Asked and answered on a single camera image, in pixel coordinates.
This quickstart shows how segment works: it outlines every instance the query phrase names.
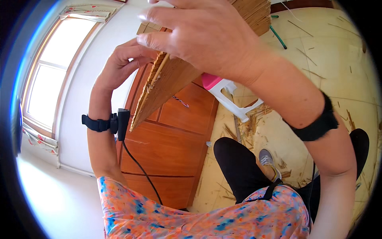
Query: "tiled floor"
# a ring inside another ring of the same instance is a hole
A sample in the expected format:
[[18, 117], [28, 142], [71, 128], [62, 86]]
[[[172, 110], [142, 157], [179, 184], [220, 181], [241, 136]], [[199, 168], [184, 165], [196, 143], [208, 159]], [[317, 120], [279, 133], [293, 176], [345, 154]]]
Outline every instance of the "tiled floor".
[[[382, 102], [376, 74], [369, 53], [362, 52], [362, 40], [358, 36], [358, 31], [343, 19], [349, 19], [343, 12], [329, 8], [304, 8], [292, 11], [301, 21], [295, 19], [288, 11], [274, 13], [279, 18], [272, 19], [272, 26], [287, 45], [287, 50], [284, 50], [272, 31], [261, 36], [261, 39], [294, 63], [318, 88], [330, 96], [335, 110], [346, 119], [344, 122], [349, 131], [351, 126], [346, 110], [350, 112], [356, 128], [365, 130], [369, 136], [369, 155], [357, 181], [361, 186], [356, 191], [356, 203], [353, 209], [353, 222], [355, 222], [373, 189], [382, 149], [379, 140], [382, 132], [378, 130], [379, 122], [382, 120]], [[234, 102], [241, 107], [256, 99], [257, 97], [243, 86], [238, 86], [235, 90]], [[235, 132], [233, 114], [219, 105], [211, 136], [212, 144], [220, 137], [229, 137], [223, 129], [224, 124]], [[310, 181], [312, 157], [277, 112], [273, 111], [263, 116], [257, 125], [253, 140], [254, 147], [251, 151], [256, 156], [262, 148], [266, 148], [272, 153], [276, 167], [280, 171], [291, 170], [291, 176], [285, 178], [285, 182], [300, 187]], [[279, 167], [281, 160], [286, 164], [284, 169]], [[231, 189], [211, 147], [204, 163], [194, 203], [189, 210], [208, 212], [234, 203]]]

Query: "curtain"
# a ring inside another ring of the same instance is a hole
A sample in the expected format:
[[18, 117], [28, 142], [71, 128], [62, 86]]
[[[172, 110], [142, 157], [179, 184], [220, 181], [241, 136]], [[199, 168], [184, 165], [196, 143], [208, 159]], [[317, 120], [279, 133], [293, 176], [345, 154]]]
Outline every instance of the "curtain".
[[107, 22], [118, 9], [119, 7], [100, 4], [75, 4], [66, 6], [59, 16], [61, 20], [71, 16], [91, 21]]
[[28, 137], [28, 142], [31, 145], [40, 147], [51, 154], [58, 155], [57, 141], [49, 137], [43, 136], [29, 125], [23, 122], [23, 133]]

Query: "pink and white plastic stool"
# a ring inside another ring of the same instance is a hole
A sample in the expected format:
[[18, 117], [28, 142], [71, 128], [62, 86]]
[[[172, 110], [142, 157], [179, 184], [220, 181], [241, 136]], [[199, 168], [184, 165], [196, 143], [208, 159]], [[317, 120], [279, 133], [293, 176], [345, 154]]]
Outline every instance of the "pink and white plastic stool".
[[258, 99], [252, 106], [240, 108], [230, 101], [227, 97], [222, 94], [222, 89], [225, 88], [229, 93], [233, 95], [233, 91], [237, 88], [233, 81], [223, 79], [221, 77], [203, 73], [202, 74], [203, 87], [208, 90], [215, 98], [229, 111], [236, 115], [242, 122], [247, 122], [249, 118], [246, 113], [253, 110], [254, 108], [260, 106], [263, 101]]

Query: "wooden door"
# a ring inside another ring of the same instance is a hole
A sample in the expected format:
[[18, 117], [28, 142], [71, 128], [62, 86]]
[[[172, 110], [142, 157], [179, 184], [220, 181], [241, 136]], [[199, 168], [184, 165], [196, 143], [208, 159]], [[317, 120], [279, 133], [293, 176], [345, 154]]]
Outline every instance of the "wooden door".
[[[125, 106], [131, 111], [131, 118], [151, 67], [150, 63], [140, 68], [131, 87]], [[175, 96], [189, 108], [171, 98], [133, 132], [127, 130], [125, 143], [150, 176], [163, 204], [186, 208], [192, 205], [195, 196], [219, 103], [201, 86], [200, 78]], [[117, 150], [128, 186], [158, 201], [143, 172], [120, 143]]]

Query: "hand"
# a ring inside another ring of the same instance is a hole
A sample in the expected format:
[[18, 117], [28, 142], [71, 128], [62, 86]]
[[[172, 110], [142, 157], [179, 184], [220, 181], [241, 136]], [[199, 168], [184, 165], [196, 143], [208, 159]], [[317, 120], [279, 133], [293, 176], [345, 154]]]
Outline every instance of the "hand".
[[152, 7], [138, 17], [172, 29], [172, 33], [141, 34], [139, 44], [245, 85], [257, 79], [274, 59], [227, 0], [164, 1], [177, 8]]
[[156, 58], [157, 51], [139, 45], [136, 38], [134, 38], [114, 49], [94, 86], [113, 91], [136, 69]]

